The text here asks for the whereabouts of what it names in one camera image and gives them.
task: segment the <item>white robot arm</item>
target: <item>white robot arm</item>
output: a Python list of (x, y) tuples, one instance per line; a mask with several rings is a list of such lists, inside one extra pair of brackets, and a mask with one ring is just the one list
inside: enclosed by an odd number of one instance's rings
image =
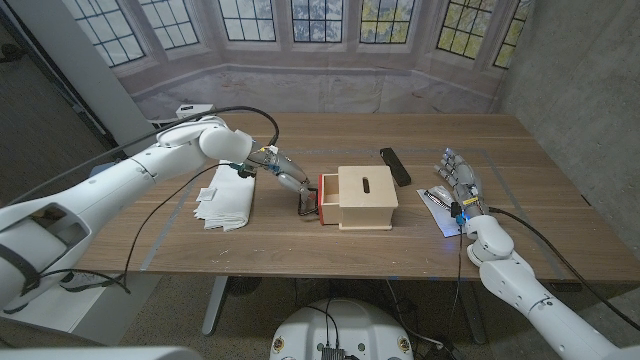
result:
[(231, 161), (241, 176), (262, 167), (309, 198), (304, 172), (277, 148), (208, 116), (157, 135), (157, 143), (63, 192), (0, 209), (0, 308), (11, 312), (58, 283), (97, 233), (155, 184), (195, 171), (210, 159)]
[(482, 284), (522, 313), (563, 359), (603, 359), (619, 349), (556, 299), (536, 280), (531, 266), (514, 251), (509, 234), (488, 214), (479, 179), (467, 162), (447, 149), (436, 171), (454, 188), (462, 205), (469, 259)]

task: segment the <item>tabletop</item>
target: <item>tabletop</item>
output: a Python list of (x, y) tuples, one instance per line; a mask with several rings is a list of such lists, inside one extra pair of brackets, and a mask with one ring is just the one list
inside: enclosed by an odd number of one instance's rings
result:
[[(193, 181), (149, 220), (136, 244), (130, 269), (149, 273), (242, 276), (343, 277), (451, 280), (458, 275), (459, 237), (445, 238), (417, 189), (447, 186), (433, 169), (450, 147), (483, 182), (488, 205), (530, 222), (587, 279), (640, 281), (640, 262), (616, 237), (571, 181), (519, 121), (509, 115), (274, 114), (277, 146), (314, 184), (318, 174), (343, 165), (383, 165), (379, 150), (392, 147), (412, 182), (397, 187), (399, 207), (390, 231), (340, 231), (320, 225), (316, 215), (297, 215), (298, 197), (277, 179), (256, 177), (249, 223), (238, 230), (204, 230), (193, 216), (199, 189), (214, 170)], [(271, 124), (259, 115), (222, 114), (266, 144)], [(158, 184), (98, 235), (77, 268), (118, 272), (144, 218), (194, 173)], [(504, 215), (496, 215), (515, 249), (545, 281), (574, 276), (544, 243)], [(479, 279), (466, 256), (462, 272)]]

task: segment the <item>black remote control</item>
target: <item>black remote control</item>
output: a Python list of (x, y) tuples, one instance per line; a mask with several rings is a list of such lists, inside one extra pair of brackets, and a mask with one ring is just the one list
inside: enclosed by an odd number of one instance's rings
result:
[(411, 184), (411, 176), (409, 176), (407, 169), (404, 168), (392, 148), (380, 149), (380, 156), (382, 156), (384, 163), (391, 169), (391, 175), (396, 180), (398, 186), (402, 187)]

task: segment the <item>floor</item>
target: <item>floor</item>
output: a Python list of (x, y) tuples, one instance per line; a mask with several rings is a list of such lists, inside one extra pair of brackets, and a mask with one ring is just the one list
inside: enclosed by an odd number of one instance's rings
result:
[[(216, 333), (204, 337), (200, 327), (213, 282), (214, 278), (210, 276), (164, 276), (120, 345), (187, 346), (198, 351), (204, 359), (267, 359), (273, 334), (297, 309), (293, 280), (265, 278), (253, 293), (229, 296)], [(447, 332), (454, 283), (395, 281), (392, 284), (399, 297), (408, 298), (419, 309), (422, 334), (438, 336)], [(388, 309), (384, 285), (382, 281), (332, 280), (330, 284), (325, 279), (300, 279), (298, 302), (307, 304), (325, 298), (331, 286), (335, 296), (359, 298)], [(472, 343), (458, 302), (449, 338), (465, 359), (559, 359), (518, 312), (497, 301), (479, 283), (475, 285), (490, 341), (485, 345)], [(613, 298), (613, 303), (635, 321), (640, 321), (637, 305), (640, 289), (628, 286), (598, 286), (598, 289)], [(556, 294), (616, 345), (640, 344), (640, 333), (610, 315), (609, 310), (597, 304), (586, 291)], [(409, 326), (415, 326), (413, 315), (405, 320)], [(4, 321), (0, 322), (0, 335), (17, 347), (95, 346), (68, 335)], [(420, 345), (418, 351), (424, 353), (427, 347)], [(442, 355), (432, 351), (425, 358), (445, 358)]]

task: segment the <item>table leg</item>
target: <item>table leg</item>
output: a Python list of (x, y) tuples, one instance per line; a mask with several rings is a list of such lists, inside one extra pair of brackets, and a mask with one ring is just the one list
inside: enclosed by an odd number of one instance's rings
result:
[(216, 329), (228, 279), (228, 276), (216, 276), (216, 280), (213, 283), (209, 306), (207, 306), (207, 312), (204, 315), (204, 323), (202, 324), (202, 333), (205, 336), (213, 335), (213, 332)]
[(478, 307), (478, 297), (473, 289), (473, 282), (463, 281), (460, 283), (460, 301), (464, 309), (473, 342), (482, 345), (487, 342), (487, 334), (484, 331), (482, 315)]

